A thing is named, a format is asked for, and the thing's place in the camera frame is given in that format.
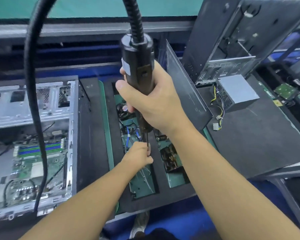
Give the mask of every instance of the white shoe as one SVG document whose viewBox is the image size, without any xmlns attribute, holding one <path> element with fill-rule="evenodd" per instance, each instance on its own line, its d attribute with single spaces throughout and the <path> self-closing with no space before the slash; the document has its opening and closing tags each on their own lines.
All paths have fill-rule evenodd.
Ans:
<svg viewBox="0 0 300 240">
<path fill-rule="evenodd" d="M 136 215 L 129 239 L 134 238 L 137 232 L 145 232 L 149 221 L 149 213 L 149 211 L 146 211 Z"/>
</svg>

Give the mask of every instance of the teal panel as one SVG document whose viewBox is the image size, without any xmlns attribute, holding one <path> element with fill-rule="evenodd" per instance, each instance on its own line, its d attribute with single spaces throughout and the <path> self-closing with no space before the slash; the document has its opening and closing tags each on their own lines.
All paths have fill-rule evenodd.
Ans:
<svg viewBox="0 0 300 240">
<path fill-rule="evenodd" d="M 142 16 L 196 16 L 203 0 L 137 0 Z M 36 0 L 0 0 L 0 19 L 27 19 Z M 57 0 L 50 18 L 126 17 L 122 0 Z"/>
</svg>

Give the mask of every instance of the power supply unit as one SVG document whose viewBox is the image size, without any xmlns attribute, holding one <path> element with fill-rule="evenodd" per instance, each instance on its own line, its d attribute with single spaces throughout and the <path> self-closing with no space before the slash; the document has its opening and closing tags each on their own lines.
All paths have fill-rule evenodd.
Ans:
<svg viewBox="0 0 300 240">
<path fill-rule="evenodd" d="M 247 108 L 259 99 L 257 93 L 248 84 L 242 75 L 220 77 L 216 80 L 217 102 L 224 104 L 225 112 L 232 112 Z"/>
</svg>

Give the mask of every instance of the black foam mat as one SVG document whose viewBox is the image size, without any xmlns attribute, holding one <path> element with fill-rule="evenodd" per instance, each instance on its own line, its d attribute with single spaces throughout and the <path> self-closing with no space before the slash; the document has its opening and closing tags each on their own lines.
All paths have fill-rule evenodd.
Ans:
<svg viewBox="0 0 300 240">
<path fill-rule="evenodd" d="M 246 178 L 300 162 L 300 133 L 258 84 L 254 76 L 248 83 L 259 95 L 246 109 L 226 113 L 222 129 L 213 130 L 215 118 L 207 128 L 221 155 Z M 209 104 L 211 88 L 199 88 Z M 216 117 L 220 108 L 209 106 Z"/>
</svg>

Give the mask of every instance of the coiled black cord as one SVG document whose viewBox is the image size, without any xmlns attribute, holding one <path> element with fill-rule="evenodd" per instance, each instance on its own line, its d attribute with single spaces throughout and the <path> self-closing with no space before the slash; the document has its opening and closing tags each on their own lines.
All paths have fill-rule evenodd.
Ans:
<svg viewBox="0 0 300 240">
<path fill-rule="evenodd" d="M 37 90 L 36 90 L 36 71 L 34 65 L 34 59 L 36 56 L 36 46 L 44 24 L 50 9 L 56 0 L 38 0 L 33 13 L 31 15 L 30 23 L 27 30 L 24 43 L 24 76 L 25 84 L 28 95 L 29 107 L 33 119 L 33 124 L 37 133 L 42 165 L 43 165 L 43 179 L 40 184 L 35 203 L 34 212 L 38 211 L 40 198 L 47 181 L 48 175 L 48 160 L 47 153 L 44 143 L 44 134 L 42 132 L 41 120 L 37 101 Z"/>
<path fill-rule="evenodd" d="M 141 14 L 137 0 L 122 0 L 126 7 L 129 23 L 131 26 L 131 35 L 134 43 L 142 43 L 145 39 L 143 35 L 143 26 Z"/>
</svg>

